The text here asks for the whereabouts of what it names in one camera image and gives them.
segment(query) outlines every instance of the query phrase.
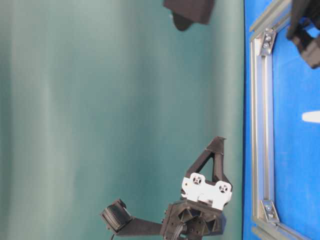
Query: green backdrop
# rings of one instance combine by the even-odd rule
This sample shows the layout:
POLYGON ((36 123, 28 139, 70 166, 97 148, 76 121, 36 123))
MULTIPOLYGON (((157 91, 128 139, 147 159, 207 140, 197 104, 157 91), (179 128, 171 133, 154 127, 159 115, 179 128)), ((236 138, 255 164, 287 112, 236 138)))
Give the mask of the green backdrop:
POLYGON ((107 239, 119 197, 160 222, 214 136, 233 195, 212 239, 241 239, 243 21, 238 0, 186 32, 162 0, 2 0, 0 239, 107 239))

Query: cable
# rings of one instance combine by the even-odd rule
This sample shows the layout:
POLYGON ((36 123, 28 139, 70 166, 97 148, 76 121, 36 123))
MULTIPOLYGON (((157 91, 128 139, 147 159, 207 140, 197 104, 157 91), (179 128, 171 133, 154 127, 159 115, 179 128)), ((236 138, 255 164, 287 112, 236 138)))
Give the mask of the cable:
POLYGON ((181 233, 185 233, 187 231, 187 225, 185 223, 180 223, 173 234, 172 240, 178 240, 181 233))

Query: silver bolt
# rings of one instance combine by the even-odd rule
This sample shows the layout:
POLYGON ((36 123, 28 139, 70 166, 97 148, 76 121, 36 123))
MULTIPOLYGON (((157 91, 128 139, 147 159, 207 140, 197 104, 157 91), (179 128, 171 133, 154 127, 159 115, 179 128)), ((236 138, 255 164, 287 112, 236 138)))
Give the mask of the silver bolt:
POLYGON ((267 48, 269 47, 269 43, 265 42, 265 43, 262 45, 262 47, 263 47, 264 49, 267 49, 267 48))
POLYGON ((270 205, 265 206, 265 210, 267 210, 268 212, 270 212, 272 210, 272 207, 270 205))
POLYGON ((264 40, 265 40, 266 42, 270 42, 271 39, 272 39, 271 36, 268 36, 268 35, 267 35, 267 36, 265 36, 265 39, 264 39, 264 40))

